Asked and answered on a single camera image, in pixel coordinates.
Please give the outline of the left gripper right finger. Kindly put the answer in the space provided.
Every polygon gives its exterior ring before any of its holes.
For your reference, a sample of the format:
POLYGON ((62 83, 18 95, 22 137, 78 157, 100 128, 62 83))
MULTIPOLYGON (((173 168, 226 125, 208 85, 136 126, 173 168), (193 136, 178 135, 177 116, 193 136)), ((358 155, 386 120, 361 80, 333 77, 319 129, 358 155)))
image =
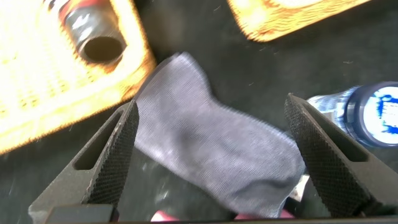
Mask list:
POLYGON ((333 217, 397 215, 397 173, 307 101, 288 94, 284 113, 310 178, 333 217))

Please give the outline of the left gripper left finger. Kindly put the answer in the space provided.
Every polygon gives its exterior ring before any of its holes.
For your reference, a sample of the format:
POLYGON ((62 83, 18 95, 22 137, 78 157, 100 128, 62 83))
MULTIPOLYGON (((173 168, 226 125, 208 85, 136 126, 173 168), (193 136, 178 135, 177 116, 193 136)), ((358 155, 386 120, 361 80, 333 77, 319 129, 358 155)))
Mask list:
POLYGON ((45 222, 50 211, 62 205, 116 207, 126 183, 138 124, 136 102, 120 106, 32 202, 28 208, 32 221, 45 222))

